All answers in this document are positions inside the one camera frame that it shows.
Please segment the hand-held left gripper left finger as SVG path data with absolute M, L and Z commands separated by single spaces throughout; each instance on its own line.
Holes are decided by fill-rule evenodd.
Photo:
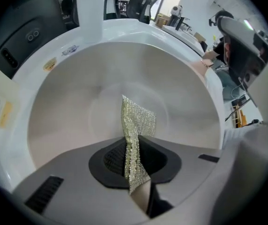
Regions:
M 89 170 L 90 157 L 124 138 L 118 137 L 64 152 L 26 177 L 13 190 L 25 203 L 50 176 L 63 179 L 43 214 L 31 214 L 46 225 L 138 225 L 149 217 L 126 189 L 111 189 L 99 183 Z

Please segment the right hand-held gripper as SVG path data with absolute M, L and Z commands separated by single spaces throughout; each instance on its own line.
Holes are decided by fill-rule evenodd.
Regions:
M 218 18 L 218 29 L 224 42 L 230 45 L 226 58 L 230 77 L 247 90 L 268 63 L 268 34 L 226 16 Z

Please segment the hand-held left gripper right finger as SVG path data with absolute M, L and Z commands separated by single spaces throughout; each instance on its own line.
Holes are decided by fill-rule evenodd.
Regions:
M 221 150 L 139 137 L 143 166 L 150 176 L 146 213 L 155 218 L 179 205 L 209 176 Z

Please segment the yellow-green sponge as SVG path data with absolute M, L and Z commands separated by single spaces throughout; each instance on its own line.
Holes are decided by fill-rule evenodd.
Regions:
M 129 184 L 129 194 L 132 194 L 136 188 L 150 180 L 141 162 L 138 137 L 140 135 L 154 136 L 156 130 L 156 114 L 123 96 L 121 123 L 123 135 L 126 140 L 124 177 Z

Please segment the white square washbasin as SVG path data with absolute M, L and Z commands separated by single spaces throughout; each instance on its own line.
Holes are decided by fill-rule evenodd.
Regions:
M 162 30 L 174 36 L 175 38 L 182 41 L 183 43 L 185 43 L 198 55 L 203 56 L 205 54 L 199 41 L 194 36 L 190 35 L 189 33 L 181 31 L 181 30 L 176 30 L 175 27 L 167 26 L 167 25 L 163 25 Z

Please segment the black faucet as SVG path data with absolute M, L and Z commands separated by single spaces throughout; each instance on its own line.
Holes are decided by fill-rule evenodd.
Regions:
M 179 31 L 180 29 L 183 31 L 190 31 L 191 30 L 191 26 L 188 25 L 185 21 L 190 21 L 189 18 L 186 17 L 180 17 L 180 19 L 178 20 L 178 23 L 176 25 L 176 30 Z

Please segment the cardboard box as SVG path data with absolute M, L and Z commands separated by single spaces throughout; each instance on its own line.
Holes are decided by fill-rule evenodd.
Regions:
M 157 15 L 157 18 L 155 20 L 155 25 L 159 28 L 161 28 L 163 25 L 167 25 L 170 20 L 170 17 L 167 15 L 164 15 L 162 13 L 159 13 Z

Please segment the black mesh office chair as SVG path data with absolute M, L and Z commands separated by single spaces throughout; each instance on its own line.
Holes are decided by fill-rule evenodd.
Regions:
M 77 0 L 62 0 L 60 6 L 67 30 L 78 27 Z M 118 18 L 120 18 L 118 0 L 104 0 L 104 20 Z
M 128 18 L 137 19 L 149 24 L 151 20 L 151 8 L 158 0 L 130 0 L 126 15 Z

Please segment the white sink basin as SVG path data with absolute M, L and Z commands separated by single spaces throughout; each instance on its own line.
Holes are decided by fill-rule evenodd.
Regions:
M 132 42 L 153 45 L 167 52 L 186 59 L 190 66 L 202 75 L 210 88 L 216 88 L 213 97 L 222 94 L 220 81 L 212 69 L 206 68 L 199 56 L 185 44 L 164 31 L 129 19 L 109 20 L 103 23 L 103 34 L 100 42 L 88 44 L 83 42 L 81 30 L 75 28 L 38 49 L 18 69 L 8 85 L 14 89 L 17 107 L 13 122 L 6 128 L 0 128 L 0 187 L 13 191 L 20 182 L 35 172 L 35 167 L 28 145 L 28 127 L 31 110 L 38 90 L 47 75 L 62 61 L 88 47 L 107 42 Z M 62 56 L 62 52 L 72 45 L 78 45 L 76 52 Z M 43 66 L 52 58 L 57 58 L 55 67 L 46 72 Z M 223 102 L 217 105 L 223 115 Z M 224 115 L 221 121 L 224 131 Z

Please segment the yellow shield sticker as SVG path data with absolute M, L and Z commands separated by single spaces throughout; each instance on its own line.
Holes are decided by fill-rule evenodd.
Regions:
M 55 67 L 56 63 L 57 63 L 57 58 L 56 58 L 56 57 L 50 59 L 50 60 L 43 66 L 43 70 L 46 71 L 46 72 L 51 71 L 51 70 Z

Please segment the grey shield sticker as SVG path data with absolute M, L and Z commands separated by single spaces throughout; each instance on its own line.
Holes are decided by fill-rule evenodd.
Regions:
M 68 56 L 78 50 L 79 46 L 78 45 L 72 45 L 71 47 L 67 48 L 62 52 L 62 56 Z

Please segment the white curved faucet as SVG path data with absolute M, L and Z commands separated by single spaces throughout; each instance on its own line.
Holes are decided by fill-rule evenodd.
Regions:
M 103 34 L 104 0 L 77 0 L 77 15 L 84 43 L 95 44 Z

